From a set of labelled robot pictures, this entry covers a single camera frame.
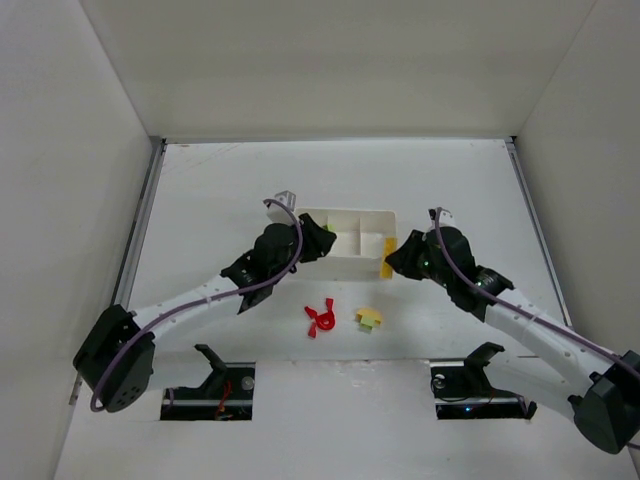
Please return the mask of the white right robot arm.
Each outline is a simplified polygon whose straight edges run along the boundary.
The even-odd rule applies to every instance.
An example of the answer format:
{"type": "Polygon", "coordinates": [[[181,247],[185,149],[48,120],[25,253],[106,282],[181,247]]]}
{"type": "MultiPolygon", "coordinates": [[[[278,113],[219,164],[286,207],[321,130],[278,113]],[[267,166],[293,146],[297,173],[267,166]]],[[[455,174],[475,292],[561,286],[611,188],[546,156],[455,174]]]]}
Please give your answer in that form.
{"type": "Polygon", "coordinates": [[[511,370],[536,401],[567,417],[596,448],[618,454],[639,433],[639,355],[623,355],[575,333],[536,308],[513,282],[476,263],[467,238],[438,224],[414,230],[385,258],[397,274],[431,280],[452,303],[531,351],[542,373],[511,370]]]}

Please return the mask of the red lego wing piece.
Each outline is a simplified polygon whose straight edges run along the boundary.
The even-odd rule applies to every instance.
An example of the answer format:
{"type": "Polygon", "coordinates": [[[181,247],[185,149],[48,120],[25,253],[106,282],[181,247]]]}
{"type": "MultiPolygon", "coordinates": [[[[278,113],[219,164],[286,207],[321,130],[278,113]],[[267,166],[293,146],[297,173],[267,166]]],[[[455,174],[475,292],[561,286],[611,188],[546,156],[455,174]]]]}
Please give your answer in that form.
{"type": "Polygon", "coordinates": [[[304,308],[305,313],[311,320],[311,324],[307,333],[309,338],[315,339],[319,330],[331,331],[335,327],[336,317],[334,312],[333,298],[325,299],[325,308],[326,311],[323,313],[319,313],[310,306],[306,306],[304,308]]]}

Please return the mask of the small green lego brick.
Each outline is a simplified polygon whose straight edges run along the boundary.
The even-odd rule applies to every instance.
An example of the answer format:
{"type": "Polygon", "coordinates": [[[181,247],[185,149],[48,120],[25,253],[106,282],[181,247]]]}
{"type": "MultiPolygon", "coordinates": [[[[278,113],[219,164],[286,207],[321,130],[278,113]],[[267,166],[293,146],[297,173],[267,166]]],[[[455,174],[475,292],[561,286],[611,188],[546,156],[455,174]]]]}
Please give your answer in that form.
{"type": "Polygon", "coordinates": [[[360,321],[360,327],[365,330],[372,330],[377,326],[377,321],[369,317],[363,317],[360,321]]]}

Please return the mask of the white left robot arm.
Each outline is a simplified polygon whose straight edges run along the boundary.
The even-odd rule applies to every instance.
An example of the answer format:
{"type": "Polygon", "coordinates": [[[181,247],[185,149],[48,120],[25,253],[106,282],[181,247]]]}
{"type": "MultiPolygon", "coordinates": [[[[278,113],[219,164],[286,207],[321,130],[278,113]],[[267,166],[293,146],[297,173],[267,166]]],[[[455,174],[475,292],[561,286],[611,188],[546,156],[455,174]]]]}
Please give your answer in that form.
{"type": "Polygon", "coordinates": [[[91,388],[94,412],[122,411],[148,390],[192,389],[214,393],[227,367],[205,343],[193,366],[170,351],[170,344],[210,320],[238,316],[266,300],[274,286],[300,263],[325,257],[337,240],[309,214],[293,224],[272,223],[252,249],[202,285],[155,305],[128,311],[115,304],[104,310],[73,359],[91,388]]]}

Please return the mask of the round yellow lego brick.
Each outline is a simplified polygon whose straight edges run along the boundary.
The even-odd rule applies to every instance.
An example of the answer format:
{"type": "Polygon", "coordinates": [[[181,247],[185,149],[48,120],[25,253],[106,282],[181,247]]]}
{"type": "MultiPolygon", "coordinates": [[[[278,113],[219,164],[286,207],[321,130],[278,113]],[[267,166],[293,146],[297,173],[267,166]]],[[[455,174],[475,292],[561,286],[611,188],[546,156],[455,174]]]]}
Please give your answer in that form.
{"type": "Polygon", "coordinates": [[[359,326],[360,326],[360,321],[363,317],[369,317],[369,318],[375,319],[377,321],[377,326],[375,328],[380,327],[384,321],[384,318],[379,311],[372,308],[368,308],[368,307],[360,308],[356,312],[356,319],[358,321],[359,326]]]}

